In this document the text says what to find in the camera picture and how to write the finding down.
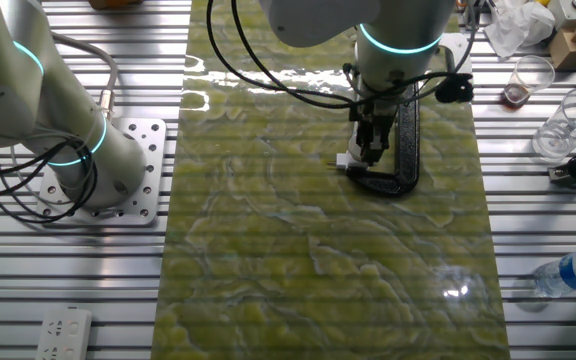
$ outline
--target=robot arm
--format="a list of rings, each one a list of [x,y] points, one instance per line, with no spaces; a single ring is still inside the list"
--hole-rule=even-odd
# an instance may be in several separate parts
[[[277,37],[293,47],[319,45],[377,18],[379,0],[259,0]]]
[[[384,91],[391,91],[427,71],[455,6],[454,0],[259,2],[273,32],[281,41],[295,47],[320,44],[353,25],[359,25],[351,79],[358,103]],[[450,96],[444,94],[444,98],[455,97],[453,93],[459,92],[458,89],[472,89],[461,82],[449,85]],[[389,195],[412,190],[419,174],[419,107],[416,101],[412,101],[415,105],[410,108],[414,110],[399,111],[399,105],[404,101],[402,99],[411,99],[417,93],[411,87],[400,86],[397,90],[398,93],[371,100],[356,111],[351,111],[354,131],[348,151],[338,154],[336,161],[337,168],[346,171],[353,180]],[[456,97],[466,101],[467,98],[461,95]],[[396,172],[384,174],[368,171],[391,147],[391,131],[395,132],[396,138]]]
[[[277,37],[293,47],[321,44],[360,25],[357,66],[385,90],[423,74],[448,24],[453,0],[258,0]]]

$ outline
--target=clear plastic cup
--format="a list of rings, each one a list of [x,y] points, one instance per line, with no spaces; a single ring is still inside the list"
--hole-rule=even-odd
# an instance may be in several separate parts
[[[576,89],[535,133],[532,147],[545,158],[561,160],[576,148]]]
[[[548,88],[555,81],[555,69],[539,56],[524,56],[504,88],[503,103],[511,109],[522,107],[536,91]]]

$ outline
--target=bottle label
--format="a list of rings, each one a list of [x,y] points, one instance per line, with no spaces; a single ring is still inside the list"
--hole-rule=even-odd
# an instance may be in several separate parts
[[[559,262],[559,275],[566,285],[576,290],[576,275],[572,268],[572,255],[564,256]]]

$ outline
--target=power strip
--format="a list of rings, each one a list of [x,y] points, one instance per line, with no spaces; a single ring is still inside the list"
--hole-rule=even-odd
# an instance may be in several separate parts
[[[36,360],[85,360],[91,321],[88,310],[48,311],[41,325]]]

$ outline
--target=green marble slab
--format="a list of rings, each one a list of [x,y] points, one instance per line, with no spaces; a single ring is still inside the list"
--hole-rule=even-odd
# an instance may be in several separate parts
[[[192,7],[153,359],[509,358],[470,107],[425,100],[416,190],[367,193],[326,165],[347,149],[347,113],[228,74],[206,3]],[[293,49],[240,3],[278,77],[348,94],[352,31]],[[225,0],[214,17],[224,54],[261,80]]]

